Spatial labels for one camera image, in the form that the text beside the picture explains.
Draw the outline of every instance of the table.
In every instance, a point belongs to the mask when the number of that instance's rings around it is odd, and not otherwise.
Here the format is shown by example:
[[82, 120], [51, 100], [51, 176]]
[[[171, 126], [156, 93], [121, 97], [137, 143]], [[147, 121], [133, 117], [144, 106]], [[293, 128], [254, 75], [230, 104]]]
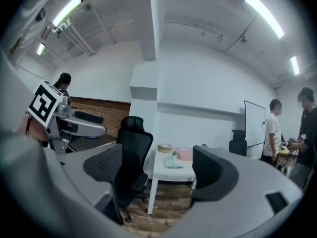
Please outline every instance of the table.
[[288, 155], [289, 154], [289, 150], [285, 147], [283, 150], [279, 150], [278, 154]]
[[148, 214], [152, 214], [155, 195], [158, 187], [158, 180], [163, 181], [193, 181], [192, 189], [196, 186], [196, 175], [192, 168], [192, 161], [178, 161], [179, 165], [183, 166], [182, 169], [167, 169], [164, 165], [164, 158], [171, 156], [172, 153], [155, 152], [155, 161], [153, 168], [153, 179], [151, 194], [149, 200]]
[[291, 169], [293, 169], [295, 158], [297, 157], [297, 155], [298, 155], [297, 151], [290, 153], [289, 150], [286, 147], [284, 147], [283, 150], [278, 151], [276, 166], [285, 165], [285, 166], [290, 166]]
[[104, 134], [97, 138], [86, 138], [86, 137], [79, 137], [73, 139], [68, 148], [73, 152], [80, 152], [85, 151], [88, 149], [93, 149], [102, 145], [114, 144], [116, 142], [116, 137]]

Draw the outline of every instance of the hair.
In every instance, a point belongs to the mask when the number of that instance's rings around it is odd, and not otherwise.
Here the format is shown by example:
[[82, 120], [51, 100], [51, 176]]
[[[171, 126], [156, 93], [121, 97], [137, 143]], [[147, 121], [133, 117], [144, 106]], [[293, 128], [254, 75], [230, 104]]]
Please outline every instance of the hair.
[[282, 106], [282, 103], [278, 99], [272, 100], [271, 103], [269, 104], [269, 109], [272, 111], [273, 109], [275, 109], [276, 105]]
[[314, 91], [309, 88], [309, 87], [304, 87], [300, 93], [300, 95], [304, 95], [306, 96], [306, 98], [311, 101], [311, 102], [315, 102], [315, 99], [314, 99]]
[[57, 89], [62, 85], [62, 84], [69, 84], [71, 81], [71, 76], [64, 72], [60, 75], [58, 81], [56, 81], [56, 83], [54, 84], [54, 87], [56, 87]]

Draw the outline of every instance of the wooden floor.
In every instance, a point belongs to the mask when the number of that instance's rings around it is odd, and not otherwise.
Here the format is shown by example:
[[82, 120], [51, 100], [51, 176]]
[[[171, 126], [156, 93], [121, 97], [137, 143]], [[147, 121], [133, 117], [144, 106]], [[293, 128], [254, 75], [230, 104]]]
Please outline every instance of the wooden floor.
[[124, 221], [126, 230], [140, 237], [157, 237], [171, 228], [189, 210], [191, 202], [190, 185], [158, 184], [152, 214], [147, 214], [151, 183], [148, 183], [145, 195], [148, 202], [134, 199], [128, 207], [132, 222]]

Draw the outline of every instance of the fluorescent light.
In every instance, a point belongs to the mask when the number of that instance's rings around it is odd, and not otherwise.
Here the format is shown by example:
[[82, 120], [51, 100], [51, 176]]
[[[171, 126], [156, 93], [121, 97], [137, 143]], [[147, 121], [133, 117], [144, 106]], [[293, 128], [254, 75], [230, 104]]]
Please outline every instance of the fluorescent light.
[[266, 21], [280, 39], [284, 35], [284, 31], [274, 18], [272, 13], [266, 8], [266, 6], [260, 0], [245, 0], [251, 5]]
[[292, 65], [293, 65], [293, 69], [294, 69], [295, 75], [298, 75], [298, 74], [299, 74], [299, 68], [298, 68], [298, 64], [297, 64], [297, 59], [296, 59], [296, 57], [292, 57], [292, 58], [291, 58], [291, 63], [292, 63]]
[[61, 21], [81, 2], [82, 0], [71, 0], [53, 20], [54, 26], [58, 26], [61, 23]]
[[38, 49], [38, 51], [37, 51], [37, 53], [38, 53], [39, 56], [41, 55], [41, 53], [42, 53], [44, 47], [45, 47], [45, 45], [44, 45], [43, 43], [41, 43], [41, 44], [39, 45], [39, 49]]

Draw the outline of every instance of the chair armrest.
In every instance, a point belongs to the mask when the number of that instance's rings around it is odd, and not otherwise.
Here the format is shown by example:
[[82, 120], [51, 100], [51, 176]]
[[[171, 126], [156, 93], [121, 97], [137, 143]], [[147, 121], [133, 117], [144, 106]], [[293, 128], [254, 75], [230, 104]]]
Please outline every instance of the chair armrest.
[[148, 175], [145, 173], [141, 173], [140, 176], [134, 182], [134, 184], [132, 184], [131, 189], [135, 191], [140, 191], [145, 185], [147, 179]]

